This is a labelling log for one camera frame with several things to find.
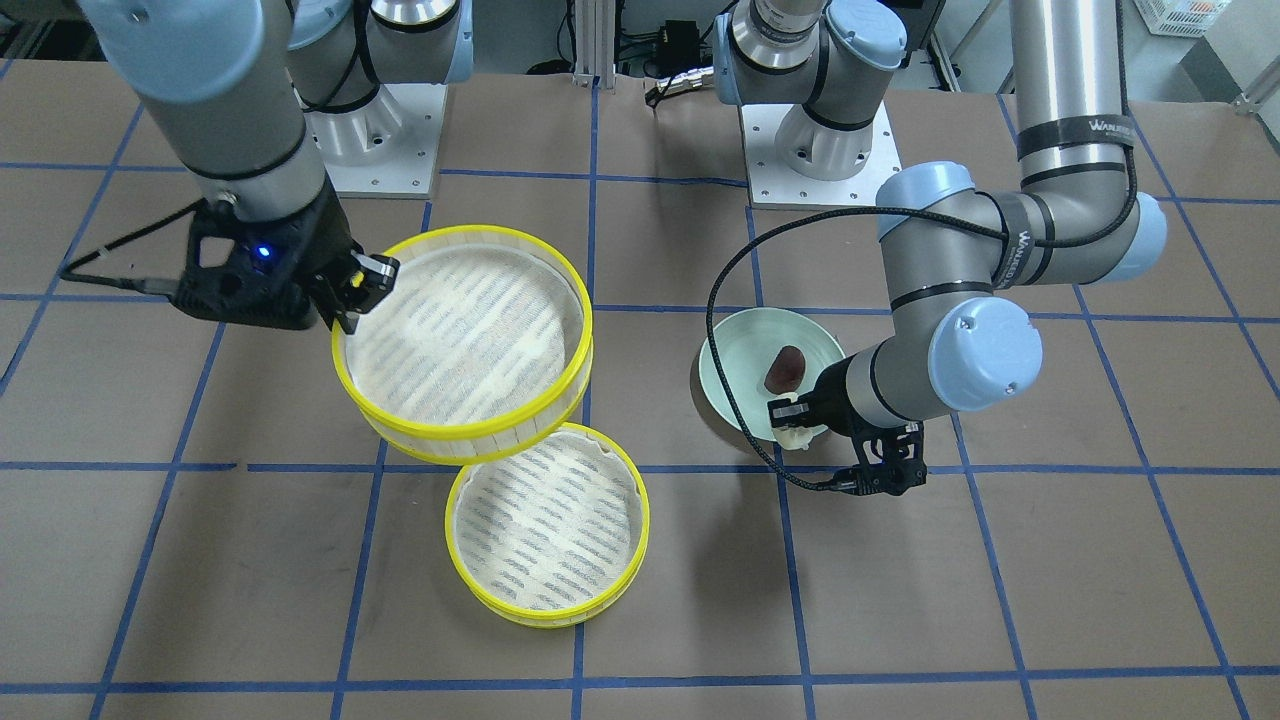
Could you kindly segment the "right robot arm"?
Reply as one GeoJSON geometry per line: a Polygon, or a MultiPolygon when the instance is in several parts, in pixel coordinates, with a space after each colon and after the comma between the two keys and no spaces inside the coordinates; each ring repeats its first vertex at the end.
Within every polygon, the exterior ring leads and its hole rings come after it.
{"type": "Polygon", "coordinates": [[[68,282],[166,299],[189,316],[352,333],[397,260],[353,237],[343,197],[425,199],[449,85],[474,70],[468,1],[84,1],[106,59],[201,197],[175,279],[68,282]]]}

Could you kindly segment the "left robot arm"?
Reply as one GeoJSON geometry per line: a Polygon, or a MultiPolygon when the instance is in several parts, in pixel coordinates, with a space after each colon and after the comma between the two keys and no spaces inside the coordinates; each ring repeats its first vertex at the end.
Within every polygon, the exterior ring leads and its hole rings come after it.
{"type": "Polygon", "coordinates": [[[1015,1],[1018,192],[980,192],[965,167],[909,167],[881,187],[879,249],[895,333],[763,405],[772,439],[844,436],[974,413],[1029,389],[1043,346],[1002,299],[1023,284],[1126,281],[1160,259],[1167,222],[1137,188],[1111,1],[1015,1]]]}

